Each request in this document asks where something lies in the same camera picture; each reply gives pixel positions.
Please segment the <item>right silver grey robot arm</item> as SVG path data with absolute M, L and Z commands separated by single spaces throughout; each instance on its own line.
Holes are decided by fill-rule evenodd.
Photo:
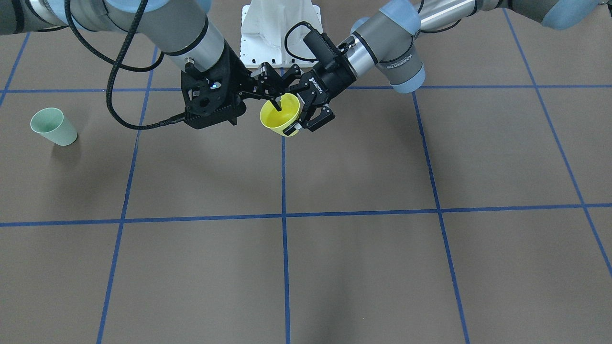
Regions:
M 106 103 L 110 115 L 132 130 L 176 123 L 202 129 L 222 122 L 236 125 L 247 98 L 268 100 L 281 110 L 284 86 L 268 63 L 252 74 L 208 17 L 208 0 L 3 0 L 1 34 L 69 28 L 91 53 L 112 66 Z M 142 33 L 160 50 L 151 66 L 124 64 L 133 38 Z M 120 70 L 148 72 L 164 59 L 181 70 L 185 109 L 166 120 L 137 126 L 123 120 L 113 106 Z

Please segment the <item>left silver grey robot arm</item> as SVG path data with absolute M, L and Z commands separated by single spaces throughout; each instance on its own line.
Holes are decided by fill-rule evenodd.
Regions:
M 287 88 L 302 103 L 298 115 L 280 126 L 287 137 L 306 129 L 315 131 L 335 114 L 330 101 L 358 78 L 377 68 L 391 88 L 403 94 L 424 83 L 426 70 L 416 51 L 417 40 L 426 35 L 446 32 L 461 20 L 482 11 L 508 9 L 538 22 L 544 27 L 562 30 L 582 21 L 599 6 L 611 6 L 609 0 L 422 0 L 415 6 L 409 0 L 391 0 L 372 17 L 356 21 L 350 34 L 339 45 L 309 22 L 297 22 L 286 33 L 304 26 L 303 37 L 313 54 L 313 67 L 302 74 L 286 74 L 297 84 Z

